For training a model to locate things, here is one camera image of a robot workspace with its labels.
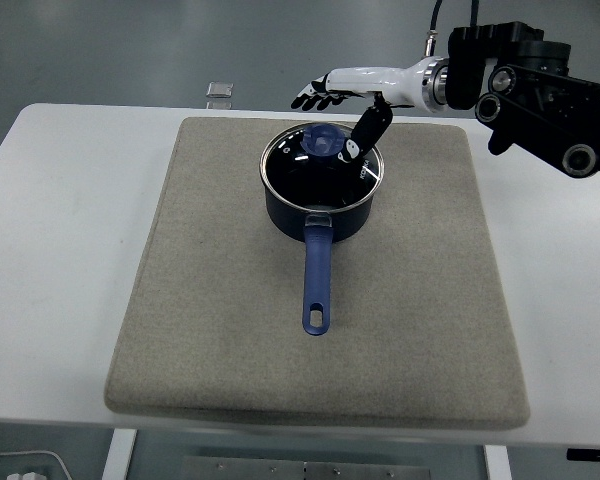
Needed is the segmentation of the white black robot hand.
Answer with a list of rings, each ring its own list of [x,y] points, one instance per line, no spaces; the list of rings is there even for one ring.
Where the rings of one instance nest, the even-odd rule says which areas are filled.
[[[382,137],[393,119],[394,108],[440,112],[446,105],[447,61],[426,57],[407,68],[351,67],[334,69],[309,82],[291,103],[293,109],[321,111],[353,97],[374,100],[353,128],[338,159],[345,163],[362,158]]]

